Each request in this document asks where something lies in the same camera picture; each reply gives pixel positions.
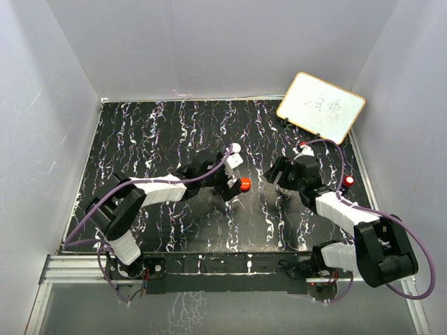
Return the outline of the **red ball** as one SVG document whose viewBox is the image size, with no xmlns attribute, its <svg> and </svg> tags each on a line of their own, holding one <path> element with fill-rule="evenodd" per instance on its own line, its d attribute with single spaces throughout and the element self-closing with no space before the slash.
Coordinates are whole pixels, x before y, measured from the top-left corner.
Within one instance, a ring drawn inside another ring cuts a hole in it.
<svg viewBox="0 0 447 335">
<path fill-rule="evenodd" d="M 240 190 L 243 193 L 250 191 L 252 185 L 251 180 L 249 178 L 241 178 L 240 181 L 241 181 Z"/>
</svg>

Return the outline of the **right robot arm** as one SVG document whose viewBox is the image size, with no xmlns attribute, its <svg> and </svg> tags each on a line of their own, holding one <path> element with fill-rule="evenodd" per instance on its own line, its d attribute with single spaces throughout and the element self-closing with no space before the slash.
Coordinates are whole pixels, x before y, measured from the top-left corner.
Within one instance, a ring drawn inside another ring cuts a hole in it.
<svg viewBox="0 0 447 335">
<path fill-rule="evenodd" d="M 343 269 L 377 288 L 418 272 L 406 230 L 393 217 L 357 209 L 324 184 L 313 156 L 301 155 L 295 160 L 280 156 L 263 176 L 271 184 L 298 192 L 304 206 L 353 238 L 351 245 L 331 240 L 314 246 L 307 266 L 316 275 L 326 277 Z"/>
</svg>

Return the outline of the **red emergency stop button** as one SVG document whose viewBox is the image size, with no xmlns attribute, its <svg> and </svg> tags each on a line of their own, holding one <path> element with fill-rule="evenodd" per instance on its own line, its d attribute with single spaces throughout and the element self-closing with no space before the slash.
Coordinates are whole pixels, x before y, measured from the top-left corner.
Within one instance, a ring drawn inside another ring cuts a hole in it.
<svg viewBox="0 0 447 335">
<path fill-rule="evenodd" d="M 340 190 L 344 191 L 344 190 L 350 189 L 350 187 L 352 187 L 352 185 L 354 185 L 355 182 L 356 182 L 356 180 L 353 176 L 350 176 L 350 175 L 345 176 L 343 178 L 342 186 L 341 186 Z"/>
</svg>

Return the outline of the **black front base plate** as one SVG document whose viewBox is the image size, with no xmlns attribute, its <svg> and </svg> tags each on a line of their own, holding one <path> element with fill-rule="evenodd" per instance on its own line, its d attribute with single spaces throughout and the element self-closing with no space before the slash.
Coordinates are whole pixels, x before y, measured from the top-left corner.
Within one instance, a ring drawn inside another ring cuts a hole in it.
<svg viewBox="0 0 447 335">
<path fill-rule="evenodd" d="M 122 276 L 108 256 L 105 271 L 119 287 L 137 285 L 146 295 L 175 292 L 287 292 L 305 295 L 314 284 L 329 286 L 349 279 L 341 269 L 312 271 L 311 252 L 144 253 L 143 271 Z"/>
</svg>

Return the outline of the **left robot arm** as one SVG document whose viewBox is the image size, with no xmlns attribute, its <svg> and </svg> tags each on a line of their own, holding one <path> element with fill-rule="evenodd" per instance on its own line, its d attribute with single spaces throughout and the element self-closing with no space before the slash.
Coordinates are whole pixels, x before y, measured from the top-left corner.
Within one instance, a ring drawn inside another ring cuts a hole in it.
<svg viewBox="0 0 447 335">
<path fill-rule="evenodd" d="M 233 143 L 226 153 L 200 151 L 191 163 L 172 174 L 156 178 L 130 178 L 114 173 L 81 208 L 98 228 L 117 259 L 115 269 L 122 276 L 137 278 L 145 257 L 131 232 L 143 207 L 164 202 L 183 202 L 203 188 L 213 188 L 227 202 L 242 192 L 242 180 L 234 178 L 243 163 L 240 145 Z"/>
</svg>

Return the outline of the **small whiteboard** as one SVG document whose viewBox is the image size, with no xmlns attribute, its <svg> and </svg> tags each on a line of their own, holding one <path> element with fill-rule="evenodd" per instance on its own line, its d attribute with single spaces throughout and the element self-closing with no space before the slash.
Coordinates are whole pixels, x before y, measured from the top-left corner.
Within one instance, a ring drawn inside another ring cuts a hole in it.
<svg viewBox="0 0 447 335">
<path fill-rule="evenodd" d="M 277 116 L 341 144 L 364 106 L 363 97 L 299 72 L 277 108 Z"/>
</svg>

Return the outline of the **aluminium frame rail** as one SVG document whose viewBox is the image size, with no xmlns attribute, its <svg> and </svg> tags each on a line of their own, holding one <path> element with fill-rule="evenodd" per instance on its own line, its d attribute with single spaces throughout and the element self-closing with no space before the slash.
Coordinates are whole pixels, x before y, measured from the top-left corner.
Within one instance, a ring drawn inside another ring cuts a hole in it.
<svg viewBox="0 0 447 335">
<path fill-rule="evenodd" d="M 130 304 L 101 280 L 91 256 L 54 256 L 27 334 L 429 334 L 419 301 L 359 278 L 292 279 L 285 274 L 208 274 L 182 264 L 152 281 L 121 281 Z"/>
</svg>

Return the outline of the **white earbud charging case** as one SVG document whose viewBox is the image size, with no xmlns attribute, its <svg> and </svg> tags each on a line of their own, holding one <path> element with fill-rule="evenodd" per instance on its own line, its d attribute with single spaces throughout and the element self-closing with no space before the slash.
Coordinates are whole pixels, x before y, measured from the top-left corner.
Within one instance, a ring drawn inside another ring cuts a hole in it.
<svg viewBox="0 0 447 335">
<path fill-rule="evenodd" d="M 232 143 L 233 153 L 240 153 L 241 146 L 238 143 Z"/>
</svg>

